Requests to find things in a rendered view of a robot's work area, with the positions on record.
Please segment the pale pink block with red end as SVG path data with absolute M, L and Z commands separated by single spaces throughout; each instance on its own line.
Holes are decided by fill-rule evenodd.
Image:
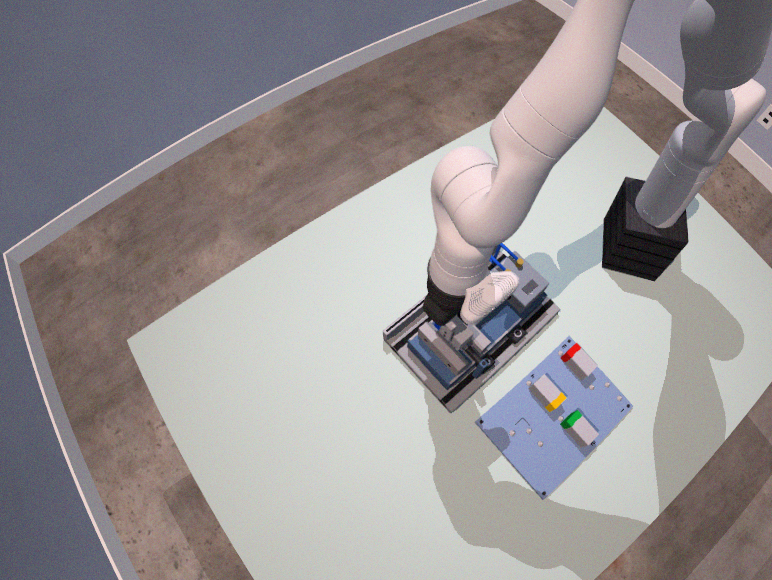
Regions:
M 597 367 L 597 364 L 586 354 L 586 352 L 576 343 L 574 344 L 561 359 L 566 365 L 576 374 L 576 376 L 583 380 L 589 376 Z

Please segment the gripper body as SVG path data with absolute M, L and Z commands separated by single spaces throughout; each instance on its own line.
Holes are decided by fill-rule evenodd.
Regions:
M 515 273 L 491 272 L 488 266 L 489 263 L 477 275 L 457 277 L 440 267 L 433 248 L 427 265 L 428 294 L 424 298 L 424 312 L 439 326 L 448 323 L 460 311 L 466 324 L 482 320 L 510 297 L 520 282 Z

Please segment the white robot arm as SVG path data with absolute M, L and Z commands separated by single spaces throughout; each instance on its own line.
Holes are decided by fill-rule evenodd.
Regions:
M 431 199 L 434 254 L 444 271 L 457 277 L 482 272 L 494 246 L 522 225 L 554 165 L 595 122 L 634 1 L 577 0 L 491 125 L 498 165 L 474 146 L 455 148 L 439 161 Z M 702 122 L 675 128 L 638 193 L 635 206 L 648 224 L 676 223 L 763 106 L 766 90 L 752 78 L 771 32 L 772 0 L 695 0 L 686 11 L 683 103 Z

